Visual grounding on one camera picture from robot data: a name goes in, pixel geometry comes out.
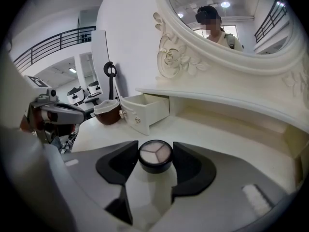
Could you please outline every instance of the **ceiling light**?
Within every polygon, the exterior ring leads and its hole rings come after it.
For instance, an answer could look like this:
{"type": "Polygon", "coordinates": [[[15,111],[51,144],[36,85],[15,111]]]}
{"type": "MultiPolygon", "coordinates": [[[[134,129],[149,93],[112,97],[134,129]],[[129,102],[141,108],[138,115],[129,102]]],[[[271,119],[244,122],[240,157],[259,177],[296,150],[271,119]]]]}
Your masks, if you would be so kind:
{"type": "Polygon", "coordinates": [[[75,69],[73,69],[73,68],[69,68],[69,71],[73,72],[73,73],[77,73],[77,71],[75,69]]]}
{"type": "Polygon", "coordinates": [[[280,5],[281,7],[284,7],[284,3],[282,3],[282,2],[278,1],[277,4],[280,5]]]}
{"type": "Polygon", "coordinates": [[[228,8],[230,6],[230,3],[229,2],[223,2],[223,3],[221,3],[221,6],[223,8],[228,8]]]}

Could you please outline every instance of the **drawer knob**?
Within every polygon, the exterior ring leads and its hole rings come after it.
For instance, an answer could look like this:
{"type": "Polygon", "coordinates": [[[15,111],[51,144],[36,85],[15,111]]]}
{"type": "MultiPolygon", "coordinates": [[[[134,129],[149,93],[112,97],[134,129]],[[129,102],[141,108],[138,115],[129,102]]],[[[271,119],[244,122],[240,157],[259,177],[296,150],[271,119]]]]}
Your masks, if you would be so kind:
{"type": "Polygon", "coordinates": [[[120,115],[121,118],[124,118],[125,115],[126,115],[126,111],[120,110],[120,111],[119,111],[119,115],[120,115]]]}

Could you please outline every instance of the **mirror on wall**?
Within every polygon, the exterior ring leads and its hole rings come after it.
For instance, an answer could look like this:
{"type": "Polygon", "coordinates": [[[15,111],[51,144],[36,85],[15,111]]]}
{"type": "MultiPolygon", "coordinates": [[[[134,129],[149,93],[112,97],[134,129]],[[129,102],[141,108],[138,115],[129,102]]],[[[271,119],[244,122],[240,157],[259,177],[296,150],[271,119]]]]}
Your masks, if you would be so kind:
{"type": "Polygon", "coordinates": [[[290,34],[285,0],[169,0],[196,34],[236,51],[273,54],[290,34]]]}

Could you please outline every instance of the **drawer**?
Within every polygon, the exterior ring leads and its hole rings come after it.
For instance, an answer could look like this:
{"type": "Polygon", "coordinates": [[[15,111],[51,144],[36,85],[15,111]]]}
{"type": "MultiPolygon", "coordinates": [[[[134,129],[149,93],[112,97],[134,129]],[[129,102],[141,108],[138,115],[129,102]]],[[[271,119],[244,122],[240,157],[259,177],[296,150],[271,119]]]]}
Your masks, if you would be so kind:
{"type": "Polygon", "coordinates": [[[169,100],[154,95],[121,98],[122,117],[135,130],[149,135],[149,126],[169,116],[169,100]]]}

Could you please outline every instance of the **black metal railing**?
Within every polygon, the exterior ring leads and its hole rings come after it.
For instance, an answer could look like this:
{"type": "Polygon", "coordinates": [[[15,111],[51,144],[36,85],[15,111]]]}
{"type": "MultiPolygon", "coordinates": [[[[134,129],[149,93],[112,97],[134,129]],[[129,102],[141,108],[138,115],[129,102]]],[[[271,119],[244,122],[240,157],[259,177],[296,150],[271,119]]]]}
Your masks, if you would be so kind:
{"type": "Polygon", "coordinates": [[[259,43],[286,15],[286,7],[283,0],[275,0],[264,22],[255,33],[256,43],[259,43]]]}
{"type": "Polygon", "coordinates": [[[24,52],[14,64],[19,71],[25,70],[40,59],[66,47],[90,42],[91,31],[96,30],[96,26],[72,29],[63,33],[56,34],[46,40],[37,43],[32,48],[24,52]]]}

